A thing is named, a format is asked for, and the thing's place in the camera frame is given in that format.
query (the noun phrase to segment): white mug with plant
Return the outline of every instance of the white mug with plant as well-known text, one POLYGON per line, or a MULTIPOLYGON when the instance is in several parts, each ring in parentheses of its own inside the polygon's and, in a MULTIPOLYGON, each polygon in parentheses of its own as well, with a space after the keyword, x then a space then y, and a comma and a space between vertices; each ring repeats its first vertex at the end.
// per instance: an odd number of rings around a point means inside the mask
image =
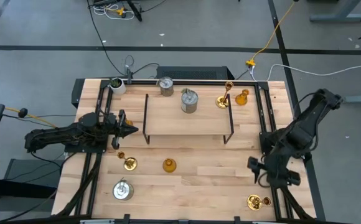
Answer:
POLYGON ((125 93, 125 84, 120 78, 111 79, 109 86, 113 90, 114 94, 122 95, 125 93))

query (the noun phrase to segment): yellow cable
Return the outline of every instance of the yellow cable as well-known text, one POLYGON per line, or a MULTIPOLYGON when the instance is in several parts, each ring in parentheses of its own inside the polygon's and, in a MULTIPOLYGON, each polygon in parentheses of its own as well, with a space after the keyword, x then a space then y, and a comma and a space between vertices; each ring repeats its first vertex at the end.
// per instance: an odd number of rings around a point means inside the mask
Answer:
POLYGON ((286 18, 287 14, 288 14, 288 13, 290 12, 290 10, 293 8, 294 4, 295 4, 295 2, 293 2, 293 3, 291 4, 290 8, 288 8, 288 10, 287 10, 287 12, 285 13, 285 15, 283 16, 283 18, 280 19, 278 25, 274 28, 274 31, 273 31, 273 33, 272 33, 272 36, 270 37, 270 39, 269 39, 268 43, 266 44, 266 46, 265 46, 264 48, 262 48, 261 50, 259 50, 257 53, 255 53, 254 56, 251 58, 250 61, 253 62, 255 56, 257 56, 259 53, 261 53, 262 51, 264 51, 265 49, 268 48, 270 42, 272 41, 272 39, 273 39, 273 37, 274 37, 274 34, 276 33, 276 30, 277 30, 277 29, 279 28, 279 26, 280 26, 280 23, 283 21, 284 18, 286 18))
MULTIPOLYGON (((14 109, 14 108, 7 108, 7 107, 5 107, 5 110, 10 110, 10 111, 13 111, 13 112, 16 112, 16 113, 19 113, 20 111, 19 110, 17 110, 17 109, 14 109)), ((53 127, 53 128, 57 128, 57 126, 56 125, 54 125, 54 124, 52 124, 52 123, 50 123, 49 121, 47 121, 47 120, 44 120, 44 119, 42 119, 42 118, 38 118, 37 116, 35 116, 35 115, 32 115, 32 114, 27 114, 27 116, 29 116, 29 117, 31 117, 31 118, 34 118, 34 119, 37 119, 37 120, 39 120, 39 121, 42 121, 42 122, 44 122, 44 123, 47 123, 47 124, 49 124, 51 127, 53 127)))

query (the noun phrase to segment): concrete floor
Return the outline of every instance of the concrete floor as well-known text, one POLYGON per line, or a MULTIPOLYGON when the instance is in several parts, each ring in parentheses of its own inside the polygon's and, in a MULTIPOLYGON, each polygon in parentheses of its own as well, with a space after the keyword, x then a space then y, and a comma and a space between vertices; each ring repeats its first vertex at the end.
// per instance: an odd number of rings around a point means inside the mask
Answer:
MULTIPOLYGON (((141 1, 144 9, 160 0, 141 1)), ((281 17, 291 3, 275 1, 281 17)), ((0 18, 0 45, 99 46, 86 10, 86 1, 10 0, 0 18)), ((281 26, 287 49, 361 50, 361 23, 313 24, 309 13, 331 12, 339 5, 299 1, 281 26)), ((361 3, 356 8, 361 12, 361 3)), ((102 39, 110 46, 176 47, 263 47, 273 31, 267 1, 168 0, 143 14, 143 22, 114 21, 95 16, 102 39)), ((269 48, 277 49, 276 38, 269 48)), ((133 70, 146 63, 166 66, 226 65, 237 77, 253 53, 238 52, 109 52, 123 69, 125 56, 135 58, 133 70)), ((327 73, 361 65, 361 55, 288 54, 290 65, 316 73, 327 73)), ((282 63, 280 54, 260 54, 256 78, 264 80, 270 66, 282 63)), ((149 67, 135 75, 155 75, 149 67)), ((75 114, 70 104, 76 78, 117 75, 99 51, 0 50, 0 103, 26 107, 32 114, 75 114)), ((318 88, 340 95, 361 95, 361 69, 331 77, 293 72, 299 98, 318 88)), ((242 77, 250 80, 248 75, 242 77)), ((284 70, 275 68, 271 80, 286 80, 284 70)), ((73 118, 50 118, 66 126, 73 118)), ((3 118, 0 124, 0 178, 10 159, 32 159, 24 149, 24 135, 40 128, 36 124, 3 118)), ((313 152, 319 190, 326 219, 361 223, 361 105, 344 105, 329 113, 319 125, 319 147, 313 152)), ((37 154, 53 159, 62 146, 50 146, 37 154)), ((31 217, 46 214, 32 214, 31 217)))

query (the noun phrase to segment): wooden table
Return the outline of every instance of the wooden table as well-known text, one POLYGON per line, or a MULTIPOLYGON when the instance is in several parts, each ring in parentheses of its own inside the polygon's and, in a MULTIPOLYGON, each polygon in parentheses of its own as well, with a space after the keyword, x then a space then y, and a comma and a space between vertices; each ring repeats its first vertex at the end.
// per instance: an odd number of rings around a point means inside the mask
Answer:
MULTIPOLYGON (((283 128, 292 120, 285 84, 269 82, 268 85, 277 128, 283 128)), ((99 79, 85 80, 76 121, 95 110, 99 86, 99 79)), ((213 104, 225 89, 224 86, 213 85, 175 85, 173 97, 179 102, 179 92, 185 87, 196 91, 201 98, 211 97, 213 104)), ((223 143, 222 136, 215 135, 153 136, 150 144, 146 144, 142 135, 146 93, 149 97, 163 97, 154 85, 127 85, 126 94, 113 95, 110 112, 118 114, 118 110, 124 109, 127 118, 139 128, 138 132, 120 139, 120 151, 126 157, 135 157, 138 167, 134 171, 125 170, 123 160, 116 156, 117 151, 107 147, 100 166, 93 218, 123 218, 124 214, 130 214, 132 219, 233 220, 239 216, 241 220, 275 220, 273 204, 259 211, 249 209, 246 204, 251 194, 272 198, 270 189, 254 184, 253 173, 246 167, 250 156, 261 157, 258 138, 261 126, 253 87, 234 86, 229 92, 235 133, 227 144, 223 143), (248 103, 238 106, 235 97, 245 88, 250 91, 248 103), (166 158, 177 162, 175 172, 168 174, 163 171, 162 162, 166 158), (134 195, 128 201, 117 200, 112 193, 115 183, 121 178, 134 187, 134 195)), ((270 130, 264 94, 261 98, 266 125, 270 130)), ((207 115, 212 113, 215 110, 207 111, 207 115)), ((213 122, 206 125, 215 128, 213 122)), ((78 153, 64 165, 52 214, 61 211, 78 189, 84 160, 85 154, 78 153)), ((290 187, 291 193, 305 211, 315 217, 302 160, 291 159, 288 168, 301 175, 301 185, 290 187)), ((278 193, 281 213, 286 217, 283 196, 280 191, 278 193)), ((86 211, 88 194, 87 189, 82 213, 86 211)))

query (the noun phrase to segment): tin can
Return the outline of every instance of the tin can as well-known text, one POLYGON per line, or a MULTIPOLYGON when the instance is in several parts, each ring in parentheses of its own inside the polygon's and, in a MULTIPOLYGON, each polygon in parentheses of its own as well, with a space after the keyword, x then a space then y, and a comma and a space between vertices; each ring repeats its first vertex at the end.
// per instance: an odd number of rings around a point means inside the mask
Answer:
POLYGON ((126 180, 120 180, 113 188, 113 195, 120 200, 129 200, 133 195, 133 187, 126 180))
POLYGON ((199 100, 199 96, 193 90, 185 88, 182 90, 181 96, 181 105, 180 107, 185 113, 193 113, 197 110, 197 102, 199 100))
POLYGON ((174 93, 174 82, 169 77, 162 77, 158 80, 160 91, 163 96, 171 96, 174 93))

